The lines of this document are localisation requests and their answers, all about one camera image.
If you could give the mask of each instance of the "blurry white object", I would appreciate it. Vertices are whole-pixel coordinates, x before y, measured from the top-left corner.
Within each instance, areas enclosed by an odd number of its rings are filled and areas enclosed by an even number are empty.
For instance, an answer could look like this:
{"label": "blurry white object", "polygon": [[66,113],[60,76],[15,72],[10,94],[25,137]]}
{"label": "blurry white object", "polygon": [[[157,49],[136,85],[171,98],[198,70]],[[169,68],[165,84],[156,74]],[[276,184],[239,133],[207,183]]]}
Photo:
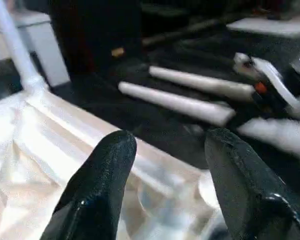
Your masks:
{"label": "blurry white object", "polygon": [[220,205],[210,171],[206,170],[202,173],[198,187],[199,193],[205,203],[214,209],[219,209]]}
{"label": "blurry white object", "polygon": [[[49,84],[55,87],[69,82],[70,78],[51,26],[50,17],[41,12],[28,11],[25,9],[14,11],[12,17],[18,27],[22,40],[26,44],[27,50],[36,53]],[[14,53],[7,48],[3,34],[9,34],[13,42],[18,40],[13,37],[14,30],[7,24],[7,15],[0,11],[0,18],[2,19],[2,21],[0,21],[0,60],[4,60],[14,57]],[[16,54],[21,55],[20,59],[24,59],[22,58],[22,53],[16,52]]]}
{"label": "blurry white object", "polygon": [[197,239],[215,211],[198,197],[197,191],[197,182],[180,186],[173,195],[152,209],[151,215],[132,239]]}
{"label": "blurry white object", "polygon": [[300,36],[300,22],[269,20],[263,18],[244,18],[227,25],[230,30],[278,35],[283,37]]}
{"label": "blurry white object", "polygon": [[239,101],[251,102],[252,93],[255,92],[254,87],[248,84],[176,71],[157,66],[150,66],[149,73],[155,78]]}
{"label": "blurry white object", "polygon": [[221,209],[217,209],[204,226],[201,236],[198,238],[198,240],[212,240],[215,232],[226,231],[227,229],[228,228]]}

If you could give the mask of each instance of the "white tube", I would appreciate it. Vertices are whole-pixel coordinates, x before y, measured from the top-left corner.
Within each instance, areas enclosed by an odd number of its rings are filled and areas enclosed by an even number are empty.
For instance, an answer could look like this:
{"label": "white tube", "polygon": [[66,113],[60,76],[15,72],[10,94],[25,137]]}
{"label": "white tube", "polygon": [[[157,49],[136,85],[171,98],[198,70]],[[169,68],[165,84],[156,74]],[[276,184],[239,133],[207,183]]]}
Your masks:
{"label": "white tube", "polygon": [[201,76],[157,66],[150,66],[149,73],[155,78],[239,101],[251,102],[252,94],[255,92],[254,87],[248,84]]}
{"label": "white tube", "polygon": [[3,0],[0,0],[0,30],[21,76],[23,88],[25,90],[46,88],[47,85],[37,72]]}
{"label": "white tube", "polygon": [[120,82],[119,90],[147,102],[166,107],[216,126],[224,126],[236,112],[225,106],[184,97],[132,83]]}
{"label": "white tube", "polygon": [[[119,90],[126,95],[219,127],[224,127],[228,120],[236,114],[235,110],[229,107],[131,83],[121,82]],[[239,127],[238,131],[243,135],[273,145],[300,158],[300,122],[298,121],[254,118]]]}
{"label": "white tube", "polygon": [[255,118],[238,131],[300,158],[300,122],[289,119]]}

